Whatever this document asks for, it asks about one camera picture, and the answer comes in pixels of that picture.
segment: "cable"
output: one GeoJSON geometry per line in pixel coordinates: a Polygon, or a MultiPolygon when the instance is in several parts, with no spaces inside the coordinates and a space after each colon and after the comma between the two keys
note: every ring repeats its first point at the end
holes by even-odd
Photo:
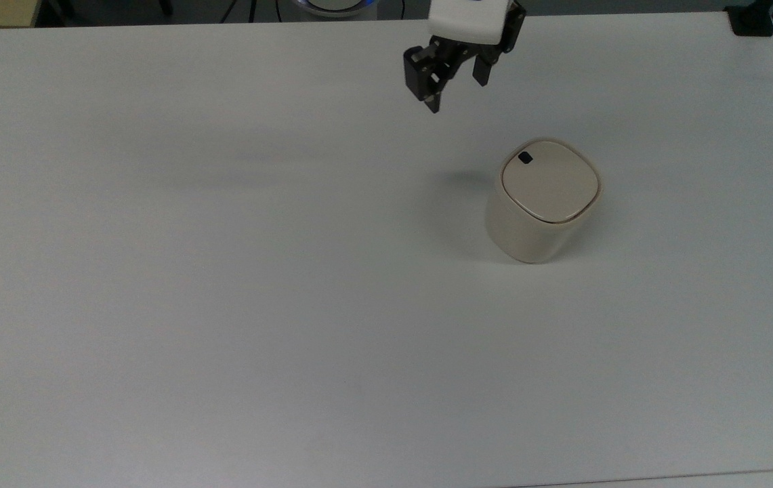
{"type": "Polygon", "coordinates": [[[232,3],[229,4],[229,8],[226,9],[226,12],[224,12],[224,16],[222,16],[222,18],[221,18],[221,24],[223,24],[223,22],[226,21],[226,18],[228,18],[229,13],[232,11],[232,7],[235,6],[235,3],[236,3],[236,0],[232,0],[232,3]]]}

